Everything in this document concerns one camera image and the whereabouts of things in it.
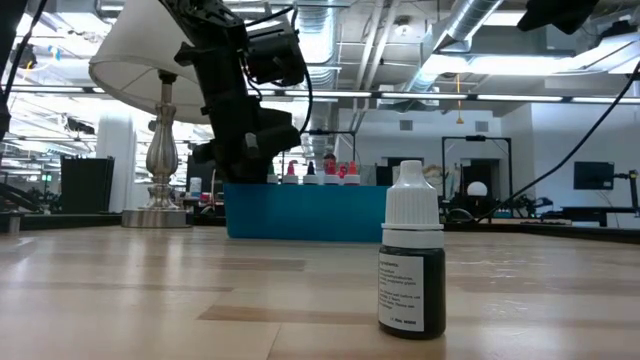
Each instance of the small bottle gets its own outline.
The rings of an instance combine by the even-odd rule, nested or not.
[[[327,160],[327,170],[324,174],[325,185],[340,185],[340,177],[336,175],[336,161],[333,159]]]
[[[446,327],[444,233],[438,192],[424,179],[422,163],[400,164],[387,190],[378,262],[378,323],[405,339],[437,338]]]
[[[358,175],[355,161],[349,163],[349,172],[344,176],[344,184],[350,186],[360,185],[360,175]]]
[[[320,179],[318,178],[318,175],[316,175],[316,168],[313,166],[313,161],[309,161],[309,166],[307,166],[307,175],[302,177],[302,183],[304,185],[320,184]]]
[[[289,167],[287,167],[287,175],[282,177],[282,183],[288,185],[298,185],[298,175],[296,175],[293,168],[294,160],[289,161]]]
[[[269,174],[267,174],[267,184],[277,184],[278,183],[278,175],[276,175],[275,170],[273,169],[273,164],[269,165]]]

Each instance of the white lampshade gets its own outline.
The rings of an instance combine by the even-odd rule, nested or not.
[[[155,114],[161,82],[157,70],[178,75],[173,84],[176,121],[208,124],[200,108],[204,100],[192,66],[173,57],[182,42],[190,43],[158,0],[130,0],[89,63],[91,79],[114,98]]]
[[[474,181],[467,187],[467,195],[469,196],[487,196],[487,186],[480,181]]]

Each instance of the table lamp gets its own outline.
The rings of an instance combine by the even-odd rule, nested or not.
[[[178,166],[173,120],[208,124],[209,119],[200,113],[204,101],[193,67],[173,60],[182,42],[189,41],[159,1],[127,1],[89,62],[91,79],[106,93],[158,115],[146,161],[151,198],[143,208],[125,210],[123,226],[187,226],[186,213],[169,199],[169,180]]]

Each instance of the metal pipe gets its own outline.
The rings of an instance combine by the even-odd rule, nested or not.
[[[367,81],[364,83],[365,90],[369,90],[373,84],[373,79],[378,71],[378,65],[380,65],[380,59],[382,58],[382,53],[384,52],[387,40],[389,39],[389,33],[391,32],[391,27],[393,26],[393,22],[396,18],[400,2],[401,0],[393,0],[391,7],[389,8],[389,12],[387,13],[387,22],[384,25],[384,30],[382,31],[382,36],[378,41],[378,46],[376,46],[376,52],[373,55],[373,60],[371,61],[373,64],[371,64],[371,69],[369,69],[369,74],[367,74]]]
[[[373,8],[373,13],[371,14],[371,30],[369,30],[369,35],[367,35],[364,50],[362,51],[362,59],[360,60],[358,75],[356,76],[356,82],[353,86],[354,90],[360,90],[360,85],[362,85],[362,79],[364,79],[364,72],[367,69],[369,56],[371,55],[371,50],[373,50],[373,42],[375,41],[376,35],[378,34],[378,25],[380,24],[380,17],[382,16],[383,7],[384,0],[376,0],[375,7]]]

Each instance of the red bottle cap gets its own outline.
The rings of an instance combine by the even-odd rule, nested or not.
[[[347,175],[347,165],[340,164],[340,179],[344,179],[345,175]]]
[[[329,160],[327,166],[327,175],[335,175],[336,174],[336,162],[335,160]]]
[[[349,163],[349,175],[358,175],[358,168],[356,167],[355,161]]]
[[[293,168],[293,160],[289,161],[289,167],[287,168],[287,175],[295,175],[295,169]]]

